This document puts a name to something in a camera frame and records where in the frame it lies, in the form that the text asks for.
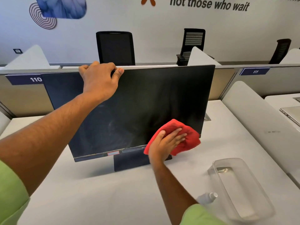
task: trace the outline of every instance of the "office chair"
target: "office chair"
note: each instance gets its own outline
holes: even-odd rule
[[[177,56],[177,65],[186,66],[190,58],[190,53],[194,46],[203,51],[205,30],[196,28],[185,28],[181,52]]]
[[[289,51],[291,40],[290,39],[280,39],[277,40],[278,44],[276,50],[269,62],[269,64],[279,64],[282,59],[287,55]]]
[[[100,63],[116,66],[135,65],[132,34],[126,31],[98,31],[96,33]]]

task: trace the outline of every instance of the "microfiber cleaning cloth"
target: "microfiber cleaning cloth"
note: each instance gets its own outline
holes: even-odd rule
[[[176,148],[173,149],[171,155],[177,155],[179,152],[188,151],[201,143],[199,140],[199,133],[197,133],[197,131],[195,131],[192,127],[183,124],[182,122],[172,119],[171,121],[169,121],[168,123],[160,127],[159,130],[157,130],[157,132],[153,135],[153,137],[145,147],[144,154],[148,155],[150,145],[152,144],[152,142],[154,141],[154,139],[156,138],[156,136],[159,134],[160,131],[162,130],[166,131],[166,134],[164,136],[165,138],[171,132],[173,132],[178,128],[182,128],[182,130],[177,135],[187,133],[187,136],[185,136],[184,141],[182,141],[180,144],[178,144]]]

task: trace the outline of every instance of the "lime green shirt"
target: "lime green shirt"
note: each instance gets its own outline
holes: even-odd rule
[[[29,203],[27,190],[20,178],[0,161],[0,225],[16,225]],[[225,225],[200,204],[190,206],[180,225]]]

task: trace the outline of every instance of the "forearm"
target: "forearm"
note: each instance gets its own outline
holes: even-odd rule
[[[197,204],[197,201],[184,189],[163,163],[152,165],[152,167],[171,223],[178,225],[186,209]]]
[[[0,140],[0,160],[20,177],[29,195],[41,184],[85,117],[100,102],[81,94]]]

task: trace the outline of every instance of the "clear plastic tray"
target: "clear plastic tray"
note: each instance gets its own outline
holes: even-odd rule
[[[208,174],[229,219],[255,222],[275,215],[270,199],[242,159],[216,160]]]

